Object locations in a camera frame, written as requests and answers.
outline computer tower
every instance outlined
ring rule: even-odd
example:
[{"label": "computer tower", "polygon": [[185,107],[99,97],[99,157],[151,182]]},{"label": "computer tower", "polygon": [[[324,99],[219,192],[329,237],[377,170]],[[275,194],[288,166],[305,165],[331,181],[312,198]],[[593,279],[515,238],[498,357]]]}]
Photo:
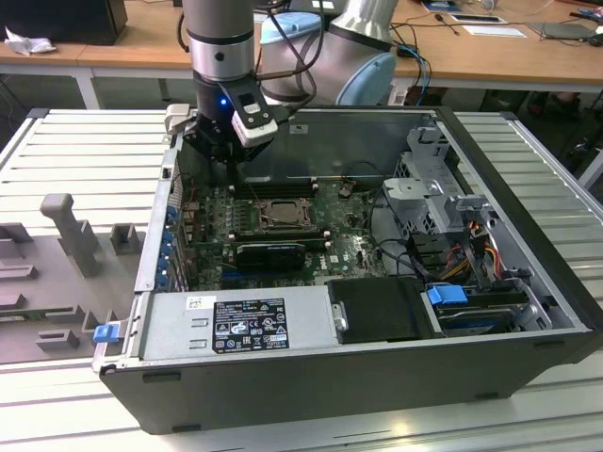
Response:
[{"label": "computer tower", "polygon": [[0,36],[5,27],[28,38],[52,42],[113,45],[125,28],[123,0],[21,0],[0,2]]}]

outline yellow wire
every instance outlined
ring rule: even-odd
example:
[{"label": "yellow wire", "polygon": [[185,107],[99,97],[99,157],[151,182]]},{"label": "yellow wire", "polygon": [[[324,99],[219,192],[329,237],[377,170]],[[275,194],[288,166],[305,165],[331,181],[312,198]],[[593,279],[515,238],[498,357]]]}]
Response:
[{"label": "yellow wire", "polygon": [[451,278],[455,275],[457,275],[458,273],[460,273],[461,271],[463,271],[467,266],[469,265],[469,261],[468,260],[464,260],[462,261],[458,266],[456,266],[455,268],[453,268],[451,271],[449,271],[448,273],[446,273],[443,277],[441,277],[440,279],[442,280],[446,280],[448,278]]}]

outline white label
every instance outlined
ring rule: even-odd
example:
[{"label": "white label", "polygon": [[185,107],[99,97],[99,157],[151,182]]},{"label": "white label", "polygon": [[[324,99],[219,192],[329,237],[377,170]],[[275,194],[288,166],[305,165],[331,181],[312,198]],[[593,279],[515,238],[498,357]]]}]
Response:
[{"label": "white label", "polygon": [[209,295],[205,297],[188,297],[187,309],[213,309],[216,302],[216,296]]},{"label": "white label", "polygon": [[10,323],[10,322],[25,322],[25,317],[21,317],[20,315],[10,315],[7,317],[0,317],[0,323]]},{"label": "white label", "polygon": [[[317,0],[313,0],[312,2],[312,6],[314,8],[320,8],[320,2]],[[333,4],[333,2],[322,2],[322,7],[325,9],[335,9],[335,5]]]},{"label": "white label", "polygon": [[286,341],[286,334],[272,334],[269,336],[270,342],[281,342]]},{"label": "white label", "polygon": [[262,108],[260,108],[260,105],[258,104],[247,105],[243,108],[245,109],[248,115],[254,115],[255,113],[259,113],[260,111],[262,111]]}]

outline blue plastic latch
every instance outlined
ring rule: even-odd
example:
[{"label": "blue plastic latch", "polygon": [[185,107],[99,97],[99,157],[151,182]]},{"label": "blue plastic latch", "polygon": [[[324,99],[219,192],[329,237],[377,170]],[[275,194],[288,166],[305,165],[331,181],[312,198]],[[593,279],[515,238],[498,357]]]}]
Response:
[{"label": "blue plastic latch", "polygon": [[436,285],[427,291],[432,304],[467,303],[467,295],[460,285]]},{"label": "blue plastic latch", "polygon": [[94,330],[92,339],[95,344],[120,342],[120,338],[118,337],[119,332],[120,327],[118,325],[99,325]]},{"label": "blue plastic latch", "polygon": [[155,274],[155,284],[157,289],[165,289],[168,287],[168,277],[163,272]]},{"label": "blue plastic latch", "polygon": [[167,256],[161,256],[159,257],[159,260],[157,260],[157,268],[161,271],[167,270],[169,265],[170,260]]},{"label": "blue plastic latch", "polygon": [[162,254],[163,256],[170,256],[171,254],[171,244],[170,243],[162,243],[159,246],[159,253]]},{"label": "blue plastic latch", "polygon": [[166,211],[166,221],[168,221],[168,223],[172,223],[172,222],[176,221],[177,218],[178,218],[178,210],[176,210],[176,208],[173,205],[169,205],[168,210]]},{"label": "blue plastic latch", "polygon": [[170,232],[166,231],[161,236],[161,241],[164,242],[164,243],[171,243],[171,242],[173,242],[173,233],[170,233]]}]

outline warning label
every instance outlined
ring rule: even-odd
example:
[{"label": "warning label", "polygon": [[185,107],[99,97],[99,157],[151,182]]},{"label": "warning label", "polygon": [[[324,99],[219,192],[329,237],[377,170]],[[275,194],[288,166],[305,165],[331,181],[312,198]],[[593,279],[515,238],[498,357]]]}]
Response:
[{"label": "warning label", "polygon": [[289,348],[285,300],[216,302],[212,348],[216,353]]}]

